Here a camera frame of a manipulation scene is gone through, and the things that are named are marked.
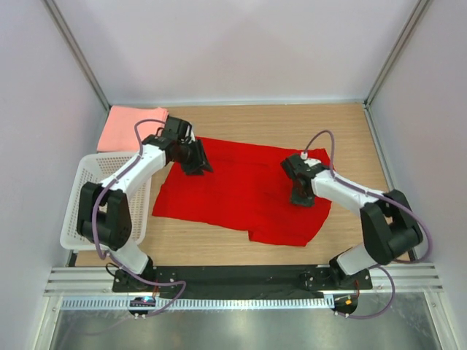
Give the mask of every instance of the red cloth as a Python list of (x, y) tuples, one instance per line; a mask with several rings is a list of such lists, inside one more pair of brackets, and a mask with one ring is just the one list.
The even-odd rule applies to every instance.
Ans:
[[(251, 241), (267, 244), (306, 246), (316, 236), (331, 202), (315, 198), (312, 208), (293, 205), (292, 180), (280, 166), (300, 151), (201, 139), (214, 173), (186, 176), (174, 164), (156, 199), (154, 216), (248, 231)], [(308, 155), (329, 165), (324, 149)]]

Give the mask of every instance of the white backdrop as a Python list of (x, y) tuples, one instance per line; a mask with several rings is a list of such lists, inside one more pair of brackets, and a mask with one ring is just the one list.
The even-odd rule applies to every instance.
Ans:
[(363, 100), (416, 0), (57, 0), (111, 104)]
[(395, 185), (433, 231), (432, 261), (466, 336), (467, 2), (436, 0), (377, 96)]
[(31, 350), (80, 158), (104, 109), (40, 1), (0, 1), (0, 348)]

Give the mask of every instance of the pink towel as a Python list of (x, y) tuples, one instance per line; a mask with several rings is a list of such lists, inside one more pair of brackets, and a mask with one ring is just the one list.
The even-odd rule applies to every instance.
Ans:
[[(113, 106), (105, 123), (101, 138), (97, 145), (98, 152), (137, 151), (138, 140), (134, 134), (134, 125), (143, 119), (166, 121), (169, 112), (164, 108), (140, 109)], [(141, 139), (163, 127), (159, 122), (144, 122), (138, 127)]]

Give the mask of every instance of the table surface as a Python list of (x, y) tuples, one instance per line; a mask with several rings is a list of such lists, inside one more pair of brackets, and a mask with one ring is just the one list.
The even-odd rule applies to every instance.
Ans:
[[(313, 135), (336, 136), (335, 165), (342, 176), (367, 187), (387, 185), (360, 104), (170, 107), (170, 115), (194, 124), (198, 136), (301, 149)], [(330, 151), (325, 135), (314, 148)], [(169, 166), (153, 176), (150, 212)], [(362, 241), (360, 219), (334, 203), (320, 232), (306, 247), (248, 241), (247, 232), (149, 215), (141, 249), (155, 265), (295, 265), (327, 263)], [(95, 252), (80, 252), (77, 266), (103, 265)]]

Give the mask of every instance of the white laundry basket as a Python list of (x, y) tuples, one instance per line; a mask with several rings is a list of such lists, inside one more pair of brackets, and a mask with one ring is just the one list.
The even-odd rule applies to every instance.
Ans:
[[(98, 183), (106, 179), (133, 156), (134, 152), (106, 152), (87, 155), (81, 159), (61, 230), (60, 244), (63, 248), (72, 250), (95, 249), (94, 244), (80, 236), (76, 231), (81, 187), (88, 181)], [(131, 237), (137, 244), (142, 242), (146, 233), (150, 188), (151, 179), (136, 192), (129, 203), (132, 224)]]

